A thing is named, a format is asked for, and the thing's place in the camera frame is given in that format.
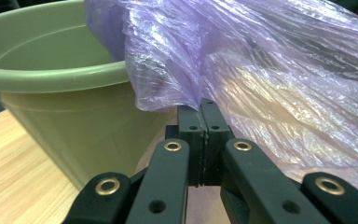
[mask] plastic bucket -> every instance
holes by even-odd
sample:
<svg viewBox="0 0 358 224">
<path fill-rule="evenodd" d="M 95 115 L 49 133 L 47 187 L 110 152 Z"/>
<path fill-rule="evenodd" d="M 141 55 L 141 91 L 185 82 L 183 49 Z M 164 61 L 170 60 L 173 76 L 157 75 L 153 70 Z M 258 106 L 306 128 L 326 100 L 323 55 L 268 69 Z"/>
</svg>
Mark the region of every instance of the plastic bucket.
<svg viewBox="0 0 358 224">
<path fill-rule="evenodd" d="M 0 101 L 79 188 L 132 175 L 172 113 L 134 105 L 124 62 L 90 33 L 83 1 L 0 14 Z"/>
</svg>

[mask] plastic bag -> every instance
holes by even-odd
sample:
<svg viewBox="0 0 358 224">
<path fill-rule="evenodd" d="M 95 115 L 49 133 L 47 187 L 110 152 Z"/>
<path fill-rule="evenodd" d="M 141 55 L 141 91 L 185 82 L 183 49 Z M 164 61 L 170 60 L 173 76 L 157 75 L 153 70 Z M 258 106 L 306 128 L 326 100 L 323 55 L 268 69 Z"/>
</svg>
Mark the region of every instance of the plastic bag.
<svg viewBox="0 0 358 224">
<path fill-rule="evenodd" d="M 236 136 L 257 142 L 287 175 L 328 169 L 358 187 L 355 14 L 324 0 L 86 0 L 86 8 L 108 48 L 125 45 L 140 109 L 214 99 Z M 106 32 L 111 20 L 123 22 L 125 40 Z"/>
</svg>

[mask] wooden table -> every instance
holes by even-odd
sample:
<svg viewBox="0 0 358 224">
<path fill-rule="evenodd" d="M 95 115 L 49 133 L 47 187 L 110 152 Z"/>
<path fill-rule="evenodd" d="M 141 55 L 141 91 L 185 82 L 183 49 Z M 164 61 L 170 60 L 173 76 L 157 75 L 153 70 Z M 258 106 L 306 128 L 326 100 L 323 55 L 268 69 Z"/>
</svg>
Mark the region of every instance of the wooden table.
<svg viewBox="0 0 358 224">
<path fill-rule="evenodd" d="M 61 223 L 78 190 L 7 112 L 0 113 L 0 223 Z"/>
</svg>

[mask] hole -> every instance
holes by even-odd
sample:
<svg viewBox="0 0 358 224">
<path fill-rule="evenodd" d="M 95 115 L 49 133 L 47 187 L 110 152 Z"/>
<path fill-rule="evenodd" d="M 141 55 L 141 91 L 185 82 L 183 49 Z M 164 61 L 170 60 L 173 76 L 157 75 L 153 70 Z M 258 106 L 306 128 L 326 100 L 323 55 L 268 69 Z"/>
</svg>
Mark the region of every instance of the hole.
<svg viewBox="0 0 358 224">
<path fill-rule="evenodd" d="M 318 177 L 315 179 L 316 186 L 324 192 L 333 195 L 342 195 L 345 193 L 342 187 L 336 180 L 327 177 Z"/>
<path fill-rule="evenodd" d="M 165 144 L 164 147 L 169 151 L 177 151 L 182 148 L 182 145 L 180 145 L 178 142 L 169 142 Z"/>
<path fill-rule="evenodd" d="M 120 188 L 120 182 L 117 178 L 105 178 L 102 179 L 97 186 L 95 187 L 95 191 L 99 195 L 110 195 L 115 193 Z"/>
<path fill-rule="evenodd" d="M 103 189 L 103 190 L 110 190 L 110 189 L 112 189 L 112 188 L 114 188 L 114 187 L 115 187 L 115 183 L 113 183 L 113 182 L 111 182 L 111 181 L 105 182 L 105 183 L 103 183 L 103 184 L 101 185 L 101 189 Z"/>
<path fill-rule="evenodd" d="M 170 143 L 168 144 L 168 148 L 169 149 L 177 149 L 178 148 L 178 145 L 174 144 L 174 143 Z"/>
<path fill-rule="evenodd" d="M 158 214 L 162 213 L 166 207 L 167 206 L 165 205 L 165 202 L 163 202 L 162 200 L 154 200 L 149 204 L 149 211 L 154 214 Z"/>
<path fill-rule="evenodd" d="M 247 147 L 249 147 L 249 145 L 246 143 L 238 143 L 238 147 L 247 148 Z"/>
<path fill-rule="evenodd" d="M 331 190 L 337 190 L 338 187 L 337 185 L 330 183 L 330 182 L 323 182 L 322 183 L 327 189 L 331 189 Z"/>
<path fill-rule="evenodd" d="M 236 143 L 234 143 L 234 147 L 237 150 L 241 150 L 241 151 L 248 151 L 248 150 L 252 149 L 252 145 L 250 145 L 249 143 L 246 143 L 246 142 L 236 142 Z"/>
<path fill-rule="evenodd" d="M 291 214 L 299 214 L 301 212 L 300 206 L 292 201 L 284 201 L 282 207 L 286 212 Z"/>
</svg>

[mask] crumpled plastic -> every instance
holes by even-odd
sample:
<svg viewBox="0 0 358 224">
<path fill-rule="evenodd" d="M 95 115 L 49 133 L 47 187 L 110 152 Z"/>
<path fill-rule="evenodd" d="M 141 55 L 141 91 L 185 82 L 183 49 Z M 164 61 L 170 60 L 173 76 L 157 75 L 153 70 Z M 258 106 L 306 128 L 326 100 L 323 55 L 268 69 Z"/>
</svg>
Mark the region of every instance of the crumpled plastic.
<svg viewBox="0 0 358 224">
<path fill-rule="evenodd" d="M 324 0 L 85 4 L 138 108 L 213 99 L 286 175 L 327 170 L 358 188 L 358 16 Z"/>
</svg>

